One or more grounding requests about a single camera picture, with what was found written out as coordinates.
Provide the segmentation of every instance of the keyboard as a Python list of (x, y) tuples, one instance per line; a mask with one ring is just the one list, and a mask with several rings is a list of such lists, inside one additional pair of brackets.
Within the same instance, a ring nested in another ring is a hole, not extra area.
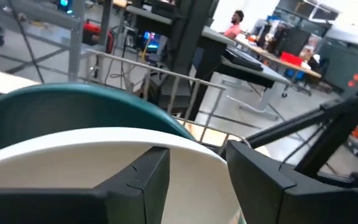
[(231, 61), (231, 63), (236, 65), (241, 65), (260, 72), (264, 70), (261, 64), (256, 61), (256, 59), (242, 53), (239, 49), (234, 47), (228, 47), (223, 57), (227, 58), (229, 61)]

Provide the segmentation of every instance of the man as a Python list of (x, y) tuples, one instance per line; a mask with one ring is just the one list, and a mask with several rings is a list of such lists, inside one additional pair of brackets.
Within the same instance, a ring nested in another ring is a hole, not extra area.
[(241, 32), (240, 22), (242, 22), (243, 18), (244, 13), (241, 10), (234, 12), (233, 16), (231, 17), (231, 23), (233, 23), (233, 26), (231, 26), (223, 35), (229, 39), (234, 40)]

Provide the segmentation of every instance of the red shirt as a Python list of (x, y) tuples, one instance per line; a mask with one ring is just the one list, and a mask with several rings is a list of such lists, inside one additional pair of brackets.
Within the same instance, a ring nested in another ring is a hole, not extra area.
[(237, 25), (230, 26), (230, 28), (224, 33), (224, 35), (227, 36), (229, 34), (235, 34), (237, 37), (237, 35), (239, 35), (240, 32), (241, 32), (240, 24), (237, 24)]

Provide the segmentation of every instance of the white bowl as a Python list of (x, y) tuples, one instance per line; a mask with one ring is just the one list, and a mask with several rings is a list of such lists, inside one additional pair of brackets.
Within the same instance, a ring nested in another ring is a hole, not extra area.
[(239, 203), (226, 162), (196, 142), (146, 129), (79, 129), (1, 149), (0, 188), (93, 188), (152, 146), (171, 149), (162, 223), (229, 223)]

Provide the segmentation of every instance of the gray floor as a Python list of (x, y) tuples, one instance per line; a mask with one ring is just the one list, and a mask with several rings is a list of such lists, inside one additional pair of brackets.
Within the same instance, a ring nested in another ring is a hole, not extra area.
[[(101, 10), (99, 8), (89, 11), (86, 18), (100, 20)], [(117, 16), (112, 16), (111, 27), (118, 25), (119, 19)], [(41, 69), (42, 75), (47, 83), (51, 82), (66, 82), (67, 76), (62, 72), (67, 72), (68, 69), (68, 52), (59, 52), (59, 49), (39, 42), (37, 40), (30, 39), (30, 44), (33, 48), (35, 56), (37, 58), (44, 57), (50, 53), (56, 52), (53, 57), (50, 57), (39, 65), (44, 67), (52, 67), (58, 71), (50, 71)], [(137, 56), (134, 54), (126, 53), (126, 58), (136, 60)], [(107, 71), (109, 61), (105, 60), (103, 64), (104, 71)], [(121, 69), (120, 63), (114, 62), (111, 73), (119, 73)], [(34, 66), (30, 63), (30, 55), (25, 47), (25, 43), (21, 35), (8, 32), (6, 34), (6, 44), (0, 47), (0, 71), (8, 71), (14, 73), (17, 76), (29, 78), (31, 80), (39, 81)], [(142, 79), (146, 70), (135, 68), (131, 73), (130, 79), (133, 82), (137, 82)], [(80, 63), (80, 76), (85, 76), (85, 61)], [(212, 79), (213, 83), (221, 84), (222, 78), (229, 80), (229, 77), (215, 73)], [(107, 84), (113, 86), (120, 86), (122, 80), (119, 78), (109, 78)], [(224, 97), (219, 102), (219, 106), (211, 120), (210, 126), (234, 133), (241, 137), (247, 137), (255, 134), (261, 130), (269, 128), (282, 121), (293, 118), (299, 114), (317, 108), (321, 103), (337, 98), (335, 94), (325, 94), (318, 91), (314, 91), (312, 96), (298, 93), (293, 89), (288, 92), (287, 98), (277, 97), (278, 100), (271, 102), (268, 110), (272, 113), (279, 115), (278, 121), (269, 121), (259, 115), (239, 110), (238, 103), (226, 98), (226, 95), (244, 100), (250, 105), (256, 105), (259, 101), (259, 93), (262, 91), (262, 87), (253, 85), (256, 91), (245, 92), (242, 90), (227, 88)], [(198, 123), (205, 123), (207, 114), (211, 111), (213, 103), (217, 100), (216, 89), (208, 89), (206, 98), (201, 106), (201, 111), (197, 117)], [(304, 129), (299, 133), (293, 134), (287, 138), (283, 138), (279, 141), (273, 142), (267, 145), (267, 149), (270, 156), (274, 159), (282, 161), (289, 155), (296, 147), (302, 144), (307, 139), (316, 127)], [(291, 159), (288, 160), (291, 164), (296, 164), (302, 155), (308, 150), (309, 145), (303, 147), (298, 153), (296, 153)], [(358, 159), (352, 154), (348, 153), (344, 149), (339, 149), (337, 154), (329, 162), (329, 166), (323, 167), (323, 171), (331, 174), (349, 175), (350, 172), (358, 170)]]

